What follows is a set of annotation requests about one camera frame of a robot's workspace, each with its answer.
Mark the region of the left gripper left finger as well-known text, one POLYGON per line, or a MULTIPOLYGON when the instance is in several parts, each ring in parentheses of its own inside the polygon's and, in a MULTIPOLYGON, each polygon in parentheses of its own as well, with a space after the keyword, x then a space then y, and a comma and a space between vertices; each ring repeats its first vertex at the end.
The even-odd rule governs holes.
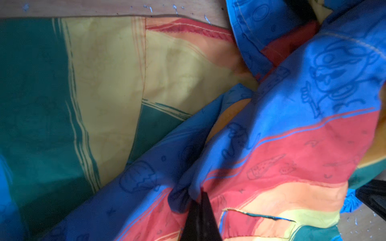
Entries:
POLYGON ((192 201, 180 241, 200 241, 202 225, 201 205, 192 201))

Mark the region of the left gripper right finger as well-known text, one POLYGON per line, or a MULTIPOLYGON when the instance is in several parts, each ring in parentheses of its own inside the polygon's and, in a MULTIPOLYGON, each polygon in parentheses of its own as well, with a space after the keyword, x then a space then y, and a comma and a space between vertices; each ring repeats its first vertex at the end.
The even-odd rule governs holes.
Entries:
POLYGON ((200 203, 200 240, 201 241, 223 241, 212 210, 209 196, 201 192, 200 203))

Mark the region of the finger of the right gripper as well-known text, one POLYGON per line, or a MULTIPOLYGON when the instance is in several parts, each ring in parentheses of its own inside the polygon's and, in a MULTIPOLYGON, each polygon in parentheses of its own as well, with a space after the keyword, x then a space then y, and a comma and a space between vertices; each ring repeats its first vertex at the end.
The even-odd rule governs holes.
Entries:
POLYGON ((386 213, 386 182, 372 180, 357 189, 356 197, 376 214, 386 213))

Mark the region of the rainbow striped zip jacket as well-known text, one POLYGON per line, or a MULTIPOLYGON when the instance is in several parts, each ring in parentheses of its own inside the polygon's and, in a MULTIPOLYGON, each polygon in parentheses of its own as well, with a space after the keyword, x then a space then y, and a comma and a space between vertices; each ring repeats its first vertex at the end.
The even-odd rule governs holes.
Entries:
POLYGON ((386 167, 385 1, 1 20, 1 240, 339 241, 386 167))

